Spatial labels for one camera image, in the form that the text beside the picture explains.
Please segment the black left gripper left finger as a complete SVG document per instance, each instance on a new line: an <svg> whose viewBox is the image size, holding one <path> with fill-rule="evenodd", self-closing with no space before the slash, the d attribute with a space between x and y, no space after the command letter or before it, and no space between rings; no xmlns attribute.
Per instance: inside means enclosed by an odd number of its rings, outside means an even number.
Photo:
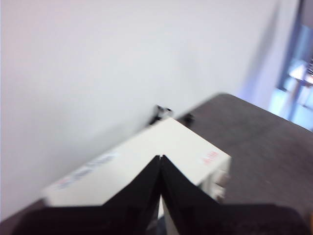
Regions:
<svg viewBox="0 0 313 235"><path fill-rule="evenodd" d="M49 207L22 217L15 235L143 235L159 205L160 156L101 206Z"/></svg>

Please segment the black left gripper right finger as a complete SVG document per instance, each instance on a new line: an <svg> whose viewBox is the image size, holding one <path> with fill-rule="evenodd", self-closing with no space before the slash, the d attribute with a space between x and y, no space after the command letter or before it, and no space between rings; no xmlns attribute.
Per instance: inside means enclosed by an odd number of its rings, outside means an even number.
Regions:
<svg viewBox="0 0 313 235"><path fill-rule="evenodd" d="M161 157L161 194L181 235L308 235L297 211L274 204L219 204Z"/></svg>

